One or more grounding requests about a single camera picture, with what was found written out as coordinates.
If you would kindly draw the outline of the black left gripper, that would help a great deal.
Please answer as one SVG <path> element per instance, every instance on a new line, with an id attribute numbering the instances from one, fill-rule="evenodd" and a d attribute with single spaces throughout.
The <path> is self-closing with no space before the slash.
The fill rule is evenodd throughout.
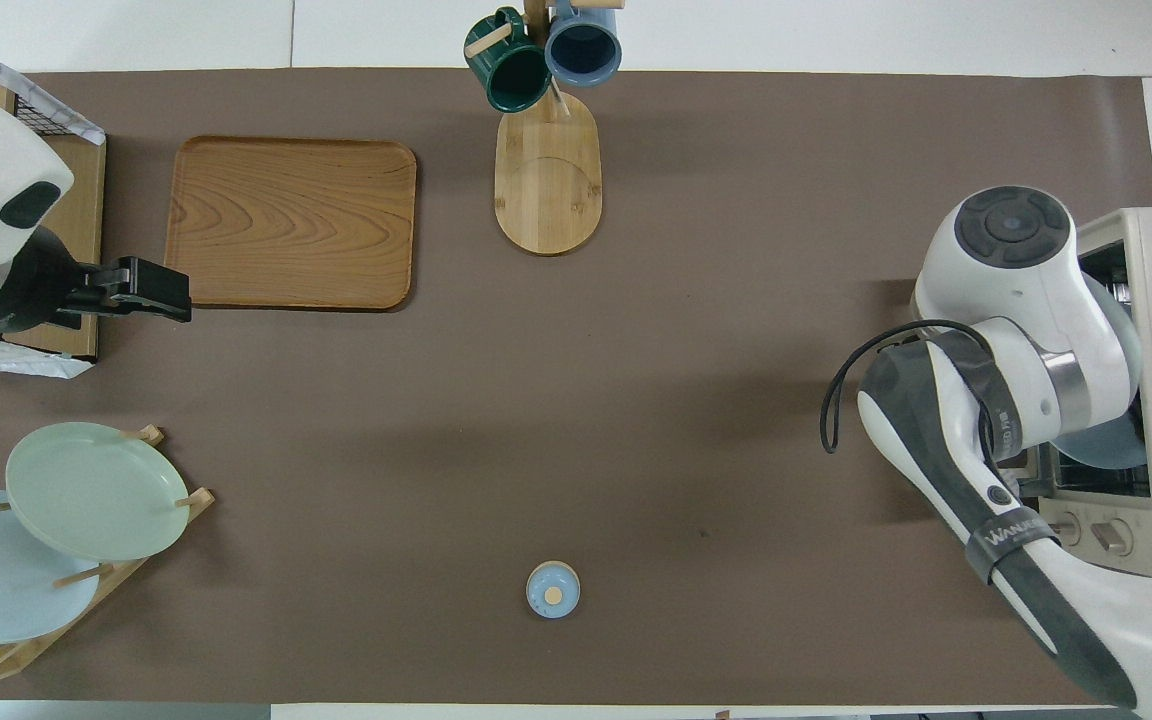
<path id="1" fill-rule="evenodd" d="M 136 291 L 136 300 L 126 295 Z M 79 265 L 79 274 L 54 311 L 54 325 L 81 327 L 82 316 L 165 316 L 174 323 L 191 323 L 189 276 L 141 258 L 119 258 L 106 266 Z"/>

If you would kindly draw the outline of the pale green racked plate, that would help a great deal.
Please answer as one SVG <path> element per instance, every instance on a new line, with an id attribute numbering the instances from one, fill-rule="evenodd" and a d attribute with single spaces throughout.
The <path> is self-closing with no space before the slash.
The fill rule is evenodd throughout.
<path id="1" fill-rule="evenodd" d="M 65 420 L 20 439 L 6 460 L 12 511 L 37 539 L 99 562 L 146 559 L 189 523 L 179 470 L 118 429 Z"/>

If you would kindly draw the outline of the small blue lid cork knob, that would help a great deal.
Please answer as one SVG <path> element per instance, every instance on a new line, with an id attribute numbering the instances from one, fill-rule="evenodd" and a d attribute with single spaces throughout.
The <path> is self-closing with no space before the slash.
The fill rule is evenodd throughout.
<path id="1" fill-rule="evenodd" d="M 579 574 L 558 560 L 536 564 L 524 584 L 526 606 L 543 619 L 562 619 L 579 606 Z"/>

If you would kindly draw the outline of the wooden serving tray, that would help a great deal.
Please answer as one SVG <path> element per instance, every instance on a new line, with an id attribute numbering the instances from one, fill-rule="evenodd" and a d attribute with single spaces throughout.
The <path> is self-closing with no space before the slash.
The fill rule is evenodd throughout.
<path id="1" fill-rule="evenodd" d="M 391 311 L 410 295 L 416 197 L 396 141 L 197 136 L 175 154 L 165 263 L 195 306 Z"/>

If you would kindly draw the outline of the wooden plate rack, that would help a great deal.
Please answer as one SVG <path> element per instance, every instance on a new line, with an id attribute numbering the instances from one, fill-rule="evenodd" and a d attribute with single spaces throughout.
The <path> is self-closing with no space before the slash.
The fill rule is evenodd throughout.
<path id="1" fill-rule="evenodd" d="M 161 452 L 159 448 L 159 444 L 161 442 L 162 434 L 160 432 L 160 429 L 157 429 L 156 425 L 147 425 L 147 427 L 141 430 L 120 430 L 120 432 L 122 432 L 122 434 L 126 437 L 134 437 L 137 439 L 142 439 L 143 442 L 146 442 L 147 445 L 156 447 L 156 450 Z M 207 509 L 207 507 L 212 503 L 212 501 L 214 501 L 214 497 L 211 495 L 211 492 L 207 491 L 207 488 L 188 488 L 187 486 L 185 488 L 188 491 L 188 497 L 184 498 L 184 500 L 182 500 L 182 505 L 184 505 L 189 510 L 189 523 L 188 523 L 189 525 L 192 523 L 194 520 L 197 518 L 198 515 L 202 514 L 202 511 L 205 511 Z M 0 491 L 3 491 L 6 495 L 5 471 L 3 471 L 3 488 L 0 488 Z M 3 510 L 12 511 L 8 501 L 0 503 L 0 511 Z M 109 594 L 113 593 L 116 588 L 119 588 L 120 584 L 122 584 L 123 582 L 126 582 L 126 579 L 131 577 L 131 575 L 136 573 L 138 569 L 141 569 L 141 566 L 145 564 L 147 559 L 151 559 L 152 556 L 141 560 L 132 560 L 128 562 L 92 561 L 96 564 L 93 569 L 73 575 L 73 577 L 65 577 L 63 579 L 58 579 L 58 582 L 55 582 L 54 584 L 55 588 L 65 588 L 65 585 L 77 583 L 79 582 L 79 579 L 84 579 L 88 577 L 96 577 L 97 579 L 99 579 L 99 588 L 96 589 L 96 593 L 92 598 L 92 601 L 90 602 L 90 606 L 88 606 L 88 609 L 83 611 L 82 614 L 76 620 L 70 621 L 70 623 L 68 623 L 67 626 L 61 626 L 61 628 L 56 629 L 55 632 L 38 635 L 38 637 L 35 637 L 32 639 L 22 641 L 17 643 L 0 644 L 0 679 L 3 679 L 3 676 L 10 676 L 13 674 L 17 674 L 18 670 L 22 670 L 23 667 L 26 667 L 28 664 L 33 662 L 38 655 L 41 655 L 41 652 L 45 652 L 47 647 L 51 647 L 52 644 L 54 644 L 56 641 L 63 637 L 65 634 L 69 632 L 73 626 L 79 623 L 79 621 L 86 617 L 91 611 L 94 611 L 96 607 L 99 606 L 100 602 L 105 601 L 106 598 L 108 598 Z"/>

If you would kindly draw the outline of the dark green mug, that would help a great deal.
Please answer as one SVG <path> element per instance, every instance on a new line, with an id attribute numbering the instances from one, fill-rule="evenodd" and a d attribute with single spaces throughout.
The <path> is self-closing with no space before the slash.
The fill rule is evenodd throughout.
<path id="1" fill-rule="evenodd" d="M 529 109 L 548 91 L 544 51 L 531 40 L 525 18 L 511 6 L 500 6 L 467 32 L 463 58 L 488 104 L 502 113 Z"/>

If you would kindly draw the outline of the blue mug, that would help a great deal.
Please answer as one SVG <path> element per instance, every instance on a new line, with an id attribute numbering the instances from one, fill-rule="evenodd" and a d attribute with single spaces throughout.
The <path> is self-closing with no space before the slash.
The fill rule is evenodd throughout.
<path id="1" fill-rule="evenodd" d="M 561 83 L 593 88 L 621 67 L 616 13 L 623 0 L 550 0 L 553 15 L 545 58 Z"/>

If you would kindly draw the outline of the white marble-print basket liner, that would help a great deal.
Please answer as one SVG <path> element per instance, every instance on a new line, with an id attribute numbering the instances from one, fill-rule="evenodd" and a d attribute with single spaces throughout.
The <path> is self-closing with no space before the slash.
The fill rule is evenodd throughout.
<path id="1" fill-rule="evenodd" d="M 70 108 L 58 97 L 50 94 L 45 88 L 36 85 L 32 79 L 10 68 L 9 65 L 0 63 L 0 83 L 10 88 L 15 94 L 18 94 L 20 99 L 26 101 L 38 113 L 50 118 L 51 123 L 63 127 L 67 131 L 65 135 L 78 136 L 94 143 L 94 145 L 105 147 L 106 135 L 103 128 L 92 123 L 88 118 L 83 118 L 77 109 Z M 35 348 L 0 340 L 0 372 L 5 373 L 70 379 L 86 372 L 94 364 L 94 361 L 38 351 Z"/>

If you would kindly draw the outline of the wooden mug tree stand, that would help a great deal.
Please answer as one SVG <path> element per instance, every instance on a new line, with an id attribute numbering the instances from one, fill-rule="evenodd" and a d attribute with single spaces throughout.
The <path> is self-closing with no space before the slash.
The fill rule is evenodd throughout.
<path id="1" fill-rule="evenodd" d="M 526 35 L 545 54 L 553 6 L 522 0 Z M 499 227 L 522 250 L 570 252 L 593 236 L 602 219 L 602 156 L 594 115 L 550 74 L 538 103 L 500 113 L 494 165 Z"/>

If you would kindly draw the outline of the brown table mat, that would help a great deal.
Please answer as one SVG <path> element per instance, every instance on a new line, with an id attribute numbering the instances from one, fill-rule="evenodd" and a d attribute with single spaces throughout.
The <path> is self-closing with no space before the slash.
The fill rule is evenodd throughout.
<path id="1" fill-rule="evenodd" d="M 582 100 L 602 223 L 536 258 L 465 68 L 38 74 L 108 132 L 103 247 L 160 262 L 202 135 L 419 164 L 393 313 L 105 319 L 71 381 L 0 373 L 0 487 L 54 420 L 165 430 L 215 503 L 0 700 L 1084 705 L 846 404 L 937 225 L 1029 184 L 1152 206 L 1138 78 L 621 73 Z M 579 606 L 526 606 L 536 564 Z"/>

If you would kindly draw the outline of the wooden two-tier shelf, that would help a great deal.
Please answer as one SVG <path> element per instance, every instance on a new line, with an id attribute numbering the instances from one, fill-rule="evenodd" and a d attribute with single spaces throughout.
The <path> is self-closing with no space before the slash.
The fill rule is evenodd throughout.
<path id="1" fill-rule="evenodd" d="M 101 262 L 101 227 L 106 149 L 74 135 L 40 136 L 74 174 L 74 184 L 44 225 L 63 241 L 79 263 Z M 0 340 L 35 350 L 94 361 L 99 350 L 99 323 L 82 316 L 79 329 L 41 324 L 20 333 L 0 334 Z"/>

